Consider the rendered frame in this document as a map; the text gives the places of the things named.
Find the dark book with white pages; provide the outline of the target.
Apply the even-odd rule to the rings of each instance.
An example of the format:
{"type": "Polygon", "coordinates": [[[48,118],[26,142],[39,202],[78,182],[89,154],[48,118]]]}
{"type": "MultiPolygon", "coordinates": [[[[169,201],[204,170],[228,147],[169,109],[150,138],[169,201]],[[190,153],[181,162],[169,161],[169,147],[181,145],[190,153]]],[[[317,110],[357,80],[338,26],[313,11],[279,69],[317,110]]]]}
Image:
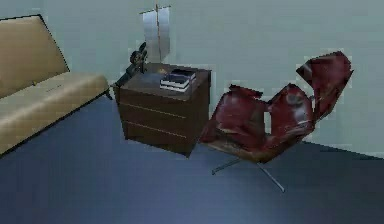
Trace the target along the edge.
{"type": "Polygon", "coordinates": [[[185,92],[190,84],[190,79],[181,75],[168,74],[160,80],[162,89],[185,92]]]}
{"type": "Polygon", "coordinates": [[[174,75],[181,75],[185,76],[190,80],[194,80],[196,78],[196,72],[192,70],[185,70],[185,69],[174,69],[171,71],[174,75]]]}

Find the dark red lounge chair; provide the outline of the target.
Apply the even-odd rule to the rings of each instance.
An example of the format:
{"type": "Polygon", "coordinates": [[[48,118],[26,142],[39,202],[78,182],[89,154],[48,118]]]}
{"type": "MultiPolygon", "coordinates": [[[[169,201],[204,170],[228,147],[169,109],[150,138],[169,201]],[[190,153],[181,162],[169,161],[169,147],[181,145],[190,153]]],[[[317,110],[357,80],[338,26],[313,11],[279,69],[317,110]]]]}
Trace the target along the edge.
{"type": "Polygon", "coordinates": [[[311,95],[289,83],[264,101],[261,91],[229,86],[199,138],[235,157],[214,168],[213,175],[242,161],[262,167],[312,134],[333,112],[353,74],[352,60],[340,50],[329,52],[308,59],[296,73],[311,87],[311,95]]]}

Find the black figurine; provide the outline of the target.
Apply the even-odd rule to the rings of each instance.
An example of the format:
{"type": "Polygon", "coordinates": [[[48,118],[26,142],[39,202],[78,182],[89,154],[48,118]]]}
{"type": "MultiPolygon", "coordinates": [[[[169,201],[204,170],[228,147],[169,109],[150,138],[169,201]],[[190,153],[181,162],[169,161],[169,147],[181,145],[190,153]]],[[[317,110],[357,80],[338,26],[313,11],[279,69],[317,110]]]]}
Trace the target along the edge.
{"type": "Polygon", "coordinates": [[[138,50],[135,50],[130,56],[130,66],[126,69],[126,72],[116,82],[117,87],[124,85],[129,79],[131,79],[137,72],[144,72],[144,64],[147,58],[146,43],[143,42],[138,50]]]}

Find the tan sofa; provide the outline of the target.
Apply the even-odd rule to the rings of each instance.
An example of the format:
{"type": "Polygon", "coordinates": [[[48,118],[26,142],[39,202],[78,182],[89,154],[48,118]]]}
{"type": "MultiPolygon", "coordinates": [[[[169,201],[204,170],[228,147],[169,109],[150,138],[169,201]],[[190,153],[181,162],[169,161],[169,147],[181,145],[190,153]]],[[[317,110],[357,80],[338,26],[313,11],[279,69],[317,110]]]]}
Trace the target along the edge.
{"type": "Polygon", "coordinates": [[[0,19],[0,156],[102,95],[106,77],[72,72],[40,14],[0,19]]]}

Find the dark brown chest of drawers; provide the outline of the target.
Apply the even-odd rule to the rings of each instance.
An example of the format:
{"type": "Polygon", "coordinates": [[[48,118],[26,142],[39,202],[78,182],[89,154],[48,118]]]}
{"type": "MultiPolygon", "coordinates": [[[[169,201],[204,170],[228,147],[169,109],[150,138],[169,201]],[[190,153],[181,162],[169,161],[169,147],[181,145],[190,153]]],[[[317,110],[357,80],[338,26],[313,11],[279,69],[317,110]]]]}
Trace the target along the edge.
{"type": "Polygon", "coordinates": [[[209,120],[211,72],[195,68],[185,92],[162,89],[160,79],[175,68],[147,63],[143,73],[126,73],[112,88],[127,140],[188,157],[209,120]]]}

